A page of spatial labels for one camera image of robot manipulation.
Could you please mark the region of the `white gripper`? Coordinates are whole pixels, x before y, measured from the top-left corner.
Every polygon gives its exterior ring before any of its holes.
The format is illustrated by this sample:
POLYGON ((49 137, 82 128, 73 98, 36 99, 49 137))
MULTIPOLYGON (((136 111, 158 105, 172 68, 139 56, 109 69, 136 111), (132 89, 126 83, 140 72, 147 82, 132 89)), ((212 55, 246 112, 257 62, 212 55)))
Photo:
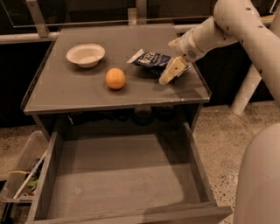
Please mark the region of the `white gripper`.
POLYGON ((168 46, 176 50, 181 57, 171 58, 168 62, 166 69, 158 80, 161 85, 166 85, 175 77, 179 77, 188 69, 188 62, 195 62, 205 55, 195 44, 193 30, 187 31, 183 36, 170 41, 168 46))

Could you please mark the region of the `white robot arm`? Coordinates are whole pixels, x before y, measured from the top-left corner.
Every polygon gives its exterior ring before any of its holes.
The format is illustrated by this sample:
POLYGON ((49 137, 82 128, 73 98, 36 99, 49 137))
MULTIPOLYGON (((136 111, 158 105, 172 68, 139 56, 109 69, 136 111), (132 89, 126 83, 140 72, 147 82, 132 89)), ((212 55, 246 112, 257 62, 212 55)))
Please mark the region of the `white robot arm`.
MULTIPOLYGON (((236 39, 280 102, 280 38, 250 0, 218 0, 213 15, 169 47, 194 62, 236 39)), ((234 224, 280 224, 280 123, 254 136, 243 154, 235 196, 234 224)))

